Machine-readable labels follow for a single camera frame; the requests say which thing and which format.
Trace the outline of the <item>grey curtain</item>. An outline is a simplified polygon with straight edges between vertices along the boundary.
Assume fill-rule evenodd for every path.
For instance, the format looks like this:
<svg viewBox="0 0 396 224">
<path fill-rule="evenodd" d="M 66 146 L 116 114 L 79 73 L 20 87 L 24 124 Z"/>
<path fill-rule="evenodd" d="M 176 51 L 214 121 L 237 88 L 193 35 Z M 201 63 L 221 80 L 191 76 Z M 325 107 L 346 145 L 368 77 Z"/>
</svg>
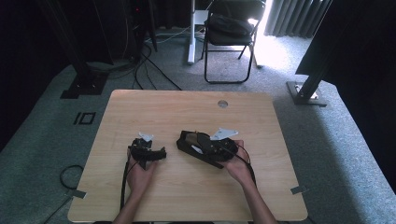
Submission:
<svg viewBox="0 0 396 224">
<path fill-rule="evenodd" d="M 271 0 L 265 35 L 312 38 L 332 0 Z"/>
</svg>

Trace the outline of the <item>dark computer tower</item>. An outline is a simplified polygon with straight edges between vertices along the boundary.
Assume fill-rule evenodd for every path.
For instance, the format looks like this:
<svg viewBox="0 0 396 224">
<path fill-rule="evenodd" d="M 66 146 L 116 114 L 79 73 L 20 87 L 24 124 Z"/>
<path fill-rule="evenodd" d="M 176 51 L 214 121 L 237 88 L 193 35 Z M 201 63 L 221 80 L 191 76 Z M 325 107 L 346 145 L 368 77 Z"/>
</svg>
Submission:
<svg viewBox="0 0 396 224">
<path fill-rule="evenodd" d="M 152 47 L 157 50 L 155 35 L 154 3 L 153 0 L 122 0 L 127 23 L 127 49 L 131 58 L 138 62 L 148 35 Z"/>
</svg>

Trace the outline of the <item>black sunglasses case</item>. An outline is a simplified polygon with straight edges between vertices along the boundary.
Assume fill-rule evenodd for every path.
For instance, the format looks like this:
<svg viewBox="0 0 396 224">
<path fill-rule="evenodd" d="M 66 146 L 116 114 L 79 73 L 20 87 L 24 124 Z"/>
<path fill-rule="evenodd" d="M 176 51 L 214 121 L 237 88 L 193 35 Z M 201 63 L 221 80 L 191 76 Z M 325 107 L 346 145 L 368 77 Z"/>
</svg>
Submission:
<svg viewBox="0 0 396 224">
<path fill-rule="evenodd" d="M 212 166 L 222 169 L 223 166 L 221 165 L 221 163 L 225 161 L 212 161 L 208 157 L 208 155 L 201 155 L 197 153 L 193 148 L 191 148 L 191 145 L 199 147 L 197 143 L 197 134 L 198 132 L 182 131 L 180 133 L 180 137 L 177 139 L 177 148 L 200 161 L 206 162 Z"/>
</svg>

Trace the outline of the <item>black metal stand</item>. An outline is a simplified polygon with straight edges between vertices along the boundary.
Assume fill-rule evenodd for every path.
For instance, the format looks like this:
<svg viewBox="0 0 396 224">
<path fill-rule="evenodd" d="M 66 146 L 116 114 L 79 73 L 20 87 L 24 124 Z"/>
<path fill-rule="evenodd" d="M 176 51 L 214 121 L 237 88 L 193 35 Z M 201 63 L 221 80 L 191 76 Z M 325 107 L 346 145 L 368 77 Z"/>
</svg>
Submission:
<svg viewBox="0 0 396 224">
<path fill-rule="evenodd" d="M 327 101 L 318 89 L 320 81 L 328 73 L 333 47 L 314 38 L 297 67 L 297 75 L 307 75 L 304 82 L 288 81 L 291 98 L 296 105 L 326 107 Z"/>
<path fill-rule="evenodd" d="M 70 87 L 63 91 L 61 98 L 77 99 L 80 95 L 101 95 L 108 73 L 91 70 L 59 1 L 36 1 L 77 73 Z"/>
</svg>

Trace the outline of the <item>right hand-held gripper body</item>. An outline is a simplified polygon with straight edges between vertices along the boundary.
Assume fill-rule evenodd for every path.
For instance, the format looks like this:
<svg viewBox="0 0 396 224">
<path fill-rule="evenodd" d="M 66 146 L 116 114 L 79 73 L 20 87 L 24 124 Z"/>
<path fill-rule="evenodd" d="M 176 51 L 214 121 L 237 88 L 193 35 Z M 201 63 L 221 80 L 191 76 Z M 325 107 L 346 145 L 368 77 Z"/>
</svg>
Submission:
<svg viewBox="0 0 396 224">
<path fill-rule="evenodd" d="M 209 136 L 207 155 L 212 161 L 229 161 L 238 150 L 238 146 L 232 139 L 238 135 L 237 130 L 219 128 Z"/>
</svg>

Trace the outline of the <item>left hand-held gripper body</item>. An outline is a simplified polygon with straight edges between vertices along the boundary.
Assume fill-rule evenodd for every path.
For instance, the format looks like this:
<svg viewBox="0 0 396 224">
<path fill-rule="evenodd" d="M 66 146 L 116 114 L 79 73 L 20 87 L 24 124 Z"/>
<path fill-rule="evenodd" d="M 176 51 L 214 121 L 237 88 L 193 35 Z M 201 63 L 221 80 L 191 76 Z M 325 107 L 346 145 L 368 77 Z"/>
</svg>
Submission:
<svg viewBox="0 0 396 224">
<path fill-rule="evenodd" d="M 138 135 L 139 146 L 133 151 L 133 158 L 143 169 L 146 169 L 148 158 L 151 155 L 153 135 L 145 133 L 139 133 Z"/>
</svg>

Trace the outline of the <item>person's right hand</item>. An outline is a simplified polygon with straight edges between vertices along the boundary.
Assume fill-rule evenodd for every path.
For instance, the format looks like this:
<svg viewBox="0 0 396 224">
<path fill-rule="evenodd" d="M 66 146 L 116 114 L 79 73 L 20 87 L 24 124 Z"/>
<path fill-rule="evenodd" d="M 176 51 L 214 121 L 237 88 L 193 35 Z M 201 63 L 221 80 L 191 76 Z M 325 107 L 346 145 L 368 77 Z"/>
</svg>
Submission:
<svg viewBox="0 0 396 224">
<path fill-rule="evenodd" d="M 235 143 L 238 147 L 236 155 L 231 160 L 223 162 L 222 165 L 241 186 L 244 183 L 253 183 L 255 185 L 249 169 L 250 158 L 244 149 L 244 141 L 235 140 Z"/>
</svg>

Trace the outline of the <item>black folding chair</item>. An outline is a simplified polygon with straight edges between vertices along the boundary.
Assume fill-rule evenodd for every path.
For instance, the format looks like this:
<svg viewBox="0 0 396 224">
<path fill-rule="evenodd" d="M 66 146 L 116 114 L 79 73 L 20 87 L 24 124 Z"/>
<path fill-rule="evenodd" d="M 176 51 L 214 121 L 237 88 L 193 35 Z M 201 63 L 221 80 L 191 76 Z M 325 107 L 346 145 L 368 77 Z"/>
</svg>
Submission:
<svg viewBox="0 0 396 224">
<path fill-rule="evenodd" d="M 206 25 L 201 58 L 205 60 L 204 79 L 210 84 L 241 84 L 250 77 L 259 25 L 265 11 L 265 0 L 214 0 L 208 7 L 206 21 L 215 13 L 240 21 L 248 21 L 254 25 L 250 35 L 235 36 L 212 30 Z M 245 50 L 249 49 L 247 75 L 241 80 L 210 80 L 208 77 L 208 54 L 210 52 L 238 52 L 238 60 Z"/>
</svg>

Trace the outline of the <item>white desk leg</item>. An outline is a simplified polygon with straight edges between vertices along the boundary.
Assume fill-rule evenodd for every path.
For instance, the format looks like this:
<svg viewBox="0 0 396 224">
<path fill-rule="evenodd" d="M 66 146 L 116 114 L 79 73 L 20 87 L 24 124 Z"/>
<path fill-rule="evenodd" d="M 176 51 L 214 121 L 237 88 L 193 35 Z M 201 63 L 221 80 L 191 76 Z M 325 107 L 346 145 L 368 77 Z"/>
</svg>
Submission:
<svg viewBox="0 0 396 224">
<path fill-rule="evenodd" d="M 188 64 L 195 63 L 195 50 L 196 50 L 196 38 L 195 38 L 195 26 L 203 25 L 207 17 L 207 10 L 201 10 L 195 8 L 195 0 L 191 0 L 191 12 L 190 12 L 190 42 L 188 51 Z"/>
</svg>

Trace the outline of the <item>black curtain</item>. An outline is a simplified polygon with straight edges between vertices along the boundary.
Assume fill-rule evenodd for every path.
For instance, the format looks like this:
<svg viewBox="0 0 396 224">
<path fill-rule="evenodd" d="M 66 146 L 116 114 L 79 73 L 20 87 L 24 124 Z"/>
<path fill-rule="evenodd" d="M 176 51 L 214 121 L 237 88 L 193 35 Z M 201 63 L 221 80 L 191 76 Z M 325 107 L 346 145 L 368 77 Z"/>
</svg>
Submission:
<svg viewBox="0 0 396 224">
<path fill-rule="evenodd" d="M 336 87 L 396 192 L 396 0 L 332 0 L 297 72 Z"/>
</svg>

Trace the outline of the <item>person's left hand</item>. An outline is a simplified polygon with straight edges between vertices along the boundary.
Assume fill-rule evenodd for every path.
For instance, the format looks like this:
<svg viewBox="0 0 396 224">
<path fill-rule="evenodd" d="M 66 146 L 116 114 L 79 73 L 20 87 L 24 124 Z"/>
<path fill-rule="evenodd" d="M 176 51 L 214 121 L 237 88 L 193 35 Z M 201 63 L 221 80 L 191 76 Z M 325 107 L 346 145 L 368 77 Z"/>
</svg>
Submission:
<svg viewBox="0 0 396 224">
<path fill-rule="evenodd" d="M 131 153 L 128 153 L 127 183 L 130 187 L 131 194 L 134 197 L 142 196 L 156 171 L 158 162 L 154 161 L 148 165 L 147 169 L 142 168 Z"/>
</svg>

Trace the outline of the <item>black bag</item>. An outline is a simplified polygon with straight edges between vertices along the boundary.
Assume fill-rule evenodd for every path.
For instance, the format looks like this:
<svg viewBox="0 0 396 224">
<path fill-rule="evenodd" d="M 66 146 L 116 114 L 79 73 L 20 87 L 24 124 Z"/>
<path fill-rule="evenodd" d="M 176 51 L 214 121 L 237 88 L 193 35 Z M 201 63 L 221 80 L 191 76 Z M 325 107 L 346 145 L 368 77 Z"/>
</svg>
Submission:
<svg viewBox="0 0 396 224">
<path fill-rule="evenodd" d="M 215 13 L 209 17 L 206 25 L 214 31 L 235 36 L 250 35 L 254 29 L 254 25 L 248 21 L 240 21 Z"/>
</svg>

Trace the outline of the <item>black floor tape mark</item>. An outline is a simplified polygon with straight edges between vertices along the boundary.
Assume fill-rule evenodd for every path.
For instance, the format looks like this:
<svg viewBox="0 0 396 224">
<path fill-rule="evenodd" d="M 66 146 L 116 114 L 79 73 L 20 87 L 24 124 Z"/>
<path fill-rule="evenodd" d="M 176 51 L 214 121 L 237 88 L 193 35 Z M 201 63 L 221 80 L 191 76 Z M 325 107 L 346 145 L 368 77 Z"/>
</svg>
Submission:
<svg viewBox="0 0 396 224">
<path fill-rule="evenodd" d="M 74 125 L 91 125 L 94 122 L 95 116 L 96 116 L 95 112 L 78 112 L 73 124 Z"/>
</svg>

